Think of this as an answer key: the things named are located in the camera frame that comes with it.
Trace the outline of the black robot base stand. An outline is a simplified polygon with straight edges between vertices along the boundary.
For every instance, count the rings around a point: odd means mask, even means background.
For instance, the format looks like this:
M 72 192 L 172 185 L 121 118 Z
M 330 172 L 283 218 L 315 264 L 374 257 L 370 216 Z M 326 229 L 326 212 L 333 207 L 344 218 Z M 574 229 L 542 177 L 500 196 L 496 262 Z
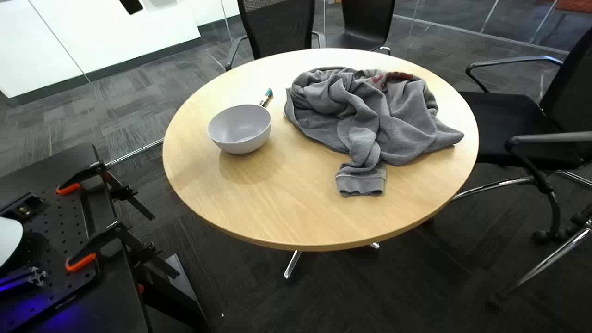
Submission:
M 98 157 L 91 144 L 65 149 L 0 177 L 2 216 L 24 236 L 2 266 L 0 333 L 152 333 L 148 308 L 209 333 L 209 323 L 178 259 L 180 275 L 133 268 L 126 253 L 100 257 L 80 271 L 65 259 L 119 220 L 108 190 L 89 181 L 69 196 L 56 186 Z

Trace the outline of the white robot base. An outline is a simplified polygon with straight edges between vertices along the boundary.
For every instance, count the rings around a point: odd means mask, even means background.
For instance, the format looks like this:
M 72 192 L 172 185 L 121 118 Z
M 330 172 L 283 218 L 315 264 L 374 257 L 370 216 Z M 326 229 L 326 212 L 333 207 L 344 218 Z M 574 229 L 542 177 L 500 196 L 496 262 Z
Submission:
M 0 216 L 0 266 L 11 259 L 22 236 L 24 227 L 19 220 Z

